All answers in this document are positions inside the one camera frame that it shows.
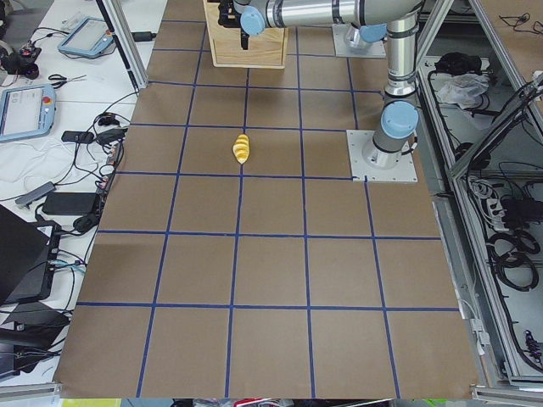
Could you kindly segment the wooden drawer cabinet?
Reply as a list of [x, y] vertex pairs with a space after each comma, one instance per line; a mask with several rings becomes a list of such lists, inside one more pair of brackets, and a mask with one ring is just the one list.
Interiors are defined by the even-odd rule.
[[242, 47], [240, 28], [219, 25], [219, 1], [203, 1], [213, 65], [219, 68], [283, 69], [288, 48], [288, 29], [268, 28], [248, 38]]

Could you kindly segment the yellow toy bread roll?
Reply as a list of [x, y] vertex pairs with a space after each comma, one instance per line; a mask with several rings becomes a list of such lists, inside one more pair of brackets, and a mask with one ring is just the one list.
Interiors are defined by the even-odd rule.
[[249, 137], [246, 134], [240, 134], [236, 137], [232, 145], [234, 158], [240, 165], [247, 162], [250, 155]]

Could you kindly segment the upper teach pendant tablet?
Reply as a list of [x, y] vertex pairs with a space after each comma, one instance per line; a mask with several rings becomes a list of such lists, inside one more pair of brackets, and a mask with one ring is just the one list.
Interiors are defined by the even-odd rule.
[[96, 59], [113, 43], [113, 37], [104, 20], [86, 17], [57, 46], [57, 49], [64, 55]]

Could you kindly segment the teach pendant tablet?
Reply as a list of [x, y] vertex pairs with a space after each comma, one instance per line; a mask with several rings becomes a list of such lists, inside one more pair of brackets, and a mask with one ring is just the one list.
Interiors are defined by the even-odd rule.
[[96, 59], [113, 43], [113, 37], [104, 20], [86, 17], [57, 46], [57, 49], [64, 55]]
[[1, 95], [1, 142], [47, 135], [54, 122], [56, 93], [50, 84], [23, 86]]

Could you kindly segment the black cloth bundle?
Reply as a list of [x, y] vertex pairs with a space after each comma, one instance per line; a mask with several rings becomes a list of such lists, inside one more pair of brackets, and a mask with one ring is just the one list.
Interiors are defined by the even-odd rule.
[[464, 75], [467, 73], [480, 75], [482, 71], [482, 60], [479, 56], [454, 52], [443, 55], [434, 66], [436, 70], [451, 75]]

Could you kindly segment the crumpled white cloth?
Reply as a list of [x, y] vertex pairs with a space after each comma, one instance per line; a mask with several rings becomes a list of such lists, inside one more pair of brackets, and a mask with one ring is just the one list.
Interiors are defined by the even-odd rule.
[[437, 98], [441, 103], [457, 104], [462, 109], [473, 108], [489, 84], [490, 79], [486, 75], [467, 73], [453, 76], [437, 91]]

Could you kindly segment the lower teach pendant tablet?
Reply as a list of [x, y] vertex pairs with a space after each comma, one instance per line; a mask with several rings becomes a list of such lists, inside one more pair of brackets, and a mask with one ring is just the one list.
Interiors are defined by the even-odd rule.
[[1, 142], [47, 135], [54, 122], [56, 93], [50, 84], [23, 86], [1, 95]]

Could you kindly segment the grey usb hub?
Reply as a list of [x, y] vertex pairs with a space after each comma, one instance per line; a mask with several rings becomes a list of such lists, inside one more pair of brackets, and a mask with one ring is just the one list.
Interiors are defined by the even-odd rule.
[[55, 190], [56, 186], [52, 182], [48, 181], [41, 186], [31, 190], [30, 192], [27, 192], [26, 194], [20, 196], [19, 198], [16, 198], [15, 204], [20, 207], [28, 207], [35, 201], [41, 198], [45, 198], [49, 193]]

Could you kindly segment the black power adapter brick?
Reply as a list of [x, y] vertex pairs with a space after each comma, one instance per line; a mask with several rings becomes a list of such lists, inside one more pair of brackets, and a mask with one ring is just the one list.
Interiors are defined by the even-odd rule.
[[42, 206], [46, 215], [85, 215], [97, 202], [93, 192], [51, 192]]

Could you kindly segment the black laptop computer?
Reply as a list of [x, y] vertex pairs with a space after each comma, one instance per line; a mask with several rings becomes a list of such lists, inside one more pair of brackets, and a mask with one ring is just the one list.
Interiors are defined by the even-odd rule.
[[1, 208], [1, 304], [24, 304], [50, 295], [60, 226], [27, 222]]

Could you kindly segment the aluminium frame post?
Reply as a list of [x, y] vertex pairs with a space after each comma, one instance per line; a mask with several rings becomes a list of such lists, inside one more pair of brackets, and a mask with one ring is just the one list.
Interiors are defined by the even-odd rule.
[[137, 50], [120, 1], [96, 0], [96, 4], [114, 39], [132, 87], [135, 92], [139, 92], [148, 85], [148, 74]]

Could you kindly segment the black-handled scissors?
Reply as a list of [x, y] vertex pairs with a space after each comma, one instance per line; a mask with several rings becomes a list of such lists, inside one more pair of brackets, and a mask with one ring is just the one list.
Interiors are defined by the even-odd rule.
[[60, 89], [62, 86], [75, 82], [75, 81], [85, 81], [87, 79], [86, 75], [78, 75], [75, 77], [66, 77], [61, 74], [52, 74], [48, 77], [48, 80], [51, 82], [53, 89]]

